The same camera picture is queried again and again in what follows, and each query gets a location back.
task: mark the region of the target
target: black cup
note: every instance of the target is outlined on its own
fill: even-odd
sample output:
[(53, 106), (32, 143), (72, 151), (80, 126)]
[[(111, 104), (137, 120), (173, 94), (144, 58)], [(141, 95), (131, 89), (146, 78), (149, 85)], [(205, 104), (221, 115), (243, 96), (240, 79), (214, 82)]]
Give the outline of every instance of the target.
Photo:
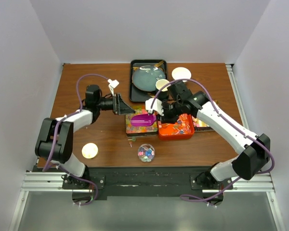
[[(168, 80), (166, 79), (160, 79), (156, 82), (155, 84), (155, 91), (158, 92), (162, 87), (164, 87), (167, 83), (169, 83)], [(167, 100), (169, 98), (169, 92), (168, 92), (168, 87), (164, 88), (159, 94), (158, 94), (158, 99), (163, 101)]]

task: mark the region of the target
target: brown table surface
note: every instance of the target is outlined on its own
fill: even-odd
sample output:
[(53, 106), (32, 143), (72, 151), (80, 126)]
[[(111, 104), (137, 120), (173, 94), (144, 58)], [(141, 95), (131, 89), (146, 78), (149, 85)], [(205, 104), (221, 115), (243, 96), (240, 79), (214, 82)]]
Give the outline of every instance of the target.
[[(76, 96), (76, 81), (84, 74), (97, 73), (120, 84), (115, 92), (121, 93), (129, 105), (129, 64), (65, 64), (57, 95), (53, 104), (52, 118), (74, 112), (79, 107)], [(225, 64), (168, 64), (169, 79), (174, 68), (183, 66), (192, 73), (192, 78), (201, 82), (210, 92), (219, 106), (238, 123), (241, 123), (233, 90)], [(100, 77), (86, 77), (79, 87), (84, 99), (86, 87), (97, 84), (103, 95), (109, 93), (108, 83)], [(188, 88), (196, 93), (200, 87), (187, 82)], [(86, 159), (81, 154), (82, 147), (93, 142), (99, 148), (99, 154), (93, 159)], [(143, 143), (153, 145), (156, 156), (150, 163), (143, 163), (137, 156), (138, 147)], [(152, 167), (152, 166), (211, 166), (216, 162), (226, 161), (236, 156), (232, 147), (215, 131), (197, 132), (189, 140), (161, 141), (158, 136), (137, 138), (129, 145), (125, 133), (125, 116), (114, 115), (112, 111), (102, 111), (94, 124), (74, 133), (74, 155), (89, 167)], [(43, 167), (45, 160), (40, 159), (38, 167)]]

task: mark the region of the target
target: clear container of candy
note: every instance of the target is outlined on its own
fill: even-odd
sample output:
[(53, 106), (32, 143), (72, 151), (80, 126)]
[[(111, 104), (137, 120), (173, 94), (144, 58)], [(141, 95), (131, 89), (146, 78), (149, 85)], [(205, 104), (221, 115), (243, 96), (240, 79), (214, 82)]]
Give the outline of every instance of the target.
[(151, 144), (142, 144), (138, 149), (138, 157), (142, 162), (151, 162), (155, 156), (155, 150)]

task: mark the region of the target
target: purple scoop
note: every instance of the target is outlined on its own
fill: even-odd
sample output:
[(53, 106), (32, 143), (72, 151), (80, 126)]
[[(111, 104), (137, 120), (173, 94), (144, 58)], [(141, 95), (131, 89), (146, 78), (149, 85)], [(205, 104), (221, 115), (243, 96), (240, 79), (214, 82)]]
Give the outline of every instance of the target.
[(131, 119), (131, 125), (134, 127), (149, 127), (156, 121), (156, 116), (153, 114), (135, 115)]

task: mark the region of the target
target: black tray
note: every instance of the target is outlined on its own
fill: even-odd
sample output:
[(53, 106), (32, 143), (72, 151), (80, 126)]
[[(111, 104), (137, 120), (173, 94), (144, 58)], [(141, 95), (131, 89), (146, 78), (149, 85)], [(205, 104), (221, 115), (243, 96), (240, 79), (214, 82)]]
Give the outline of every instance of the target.
[(131, 61), (131, 65), (130, 65), (130, 93), (129, 93), (129, 98), (130, 101), (132, 102), (145, 102), (148, 99), (151, 99), (151, 96), (149, 95), (149, 92), (140, 90), (138, 88), (136, 88), (134, 86), (134, 84), (132, 83), (131, 77), (134, 73), (133, 67), (141, 67), (141, 66), (145, 66), (145, 65), (155, 65), (158, 64), (159, 62), (164, 61), (164, 63), (160, 66), (161, 68), (163, 68), (166, 79), (168, 79), (168, 75), (167, 75), (167, 63), (165, 60), (162, 59), (141, 59), (141, 60), (133, 60)]

